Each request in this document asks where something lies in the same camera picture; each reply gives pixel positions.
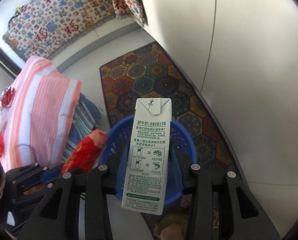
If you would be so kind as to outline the white green milk carton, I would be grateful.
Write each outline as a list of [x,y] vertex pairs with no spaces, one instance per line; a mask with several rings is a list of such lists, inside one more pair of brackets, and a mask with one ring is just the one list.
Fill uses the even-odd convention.
[[122,197],[124,209],[163,213],[171,122],[170,98],[137,99]]

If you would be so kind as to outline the patterned fu character cloth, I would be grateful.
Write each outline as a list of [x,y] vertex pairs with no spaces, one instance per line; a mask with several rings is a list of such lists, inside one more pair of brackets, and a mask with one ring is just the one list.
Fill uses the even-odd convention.
[[104,23],[132,17],[146,24],[142,0],[34,0],[12,21],[3,40],[24,61],[52,59]]

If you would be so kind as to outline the crushed red soda can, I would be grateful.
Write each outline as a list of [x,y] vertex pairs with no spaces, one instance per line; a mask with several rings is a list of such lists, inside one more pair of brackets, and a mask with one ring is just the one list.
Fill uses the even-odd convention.
[[16,90],[13,87],[6,87],[5,90],[3,91],[1,97],[0,97],[0,108],[9,108],[14,95],[15,95]]

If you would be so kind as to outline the blue striped cloth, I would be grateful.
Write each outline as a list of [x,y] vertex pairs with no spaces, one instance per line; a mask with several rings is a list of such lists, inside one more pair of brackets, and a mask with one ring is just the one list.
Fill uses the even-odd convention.
[[80,94],[75,107],[68,139],[62,154],[61,163],[70,157],[78,143],[91,131],[97,129],[102,116],[102,109],[98,108],[84,94]]

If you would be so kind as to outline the pink striped tablecloth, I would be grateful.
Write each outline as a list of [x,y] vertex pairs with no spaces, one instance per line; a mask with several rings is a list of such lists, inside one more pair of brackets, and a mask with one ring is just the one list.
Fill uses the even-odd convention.
[[10,87],[12,99],[0,108],[4,171],[34,163],[57,166],[80,98],[81,81],[61,74],[50,60],[32,56]]

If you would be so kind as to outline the colourful hexagon pattern rug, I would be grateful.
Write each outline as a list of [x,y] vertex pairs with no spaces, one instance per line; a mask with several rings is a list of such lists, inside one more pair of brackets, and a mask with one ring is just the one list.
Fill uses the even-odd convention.
[[238,172],[234,152],[199,98],[157,42],[114,59],[100,69],[110,128],[134,113],[138,98],[170,98],[172,117],[188,131],[197,162],[210,172]]

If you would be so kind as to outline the blue plastic trash basket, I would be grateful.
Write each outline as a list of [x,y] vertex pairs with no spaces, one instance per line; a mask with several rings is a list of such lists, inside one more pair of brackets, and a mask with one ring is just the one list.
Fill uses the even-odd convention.
[[[116,154],[120,143],[124,140],[129,140],[132,133],[133,115],[130,115],[122,120],[118,121],[108,133],[108,139],[99,159],[100,164],[105,164],[109,155]],[[197,162],[197,151],[193,143],[193,139],[188,131],[176,120],[172,120],[171,124],[171,140],[175,140],[180,150],[187,154],[193,163]],[[165,205],[169,205],[175,202],[182,196],[181,190],[178,189],[176,180],[171,170],[171,164],[169,164],[168,176],[167,176],[167,188],[165,195]]]

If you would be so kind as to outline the red snack bag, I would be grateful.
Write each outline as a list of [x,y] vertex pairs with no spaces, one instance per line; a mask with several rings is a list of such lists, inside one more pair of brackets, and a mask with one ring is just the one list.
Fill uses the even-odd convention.
[[71,172],[74,169],[82,173],[88,173],[96,159],[101,154],[107,142],[106,132],[96,129],[84,137],[65,161],[61,174]]

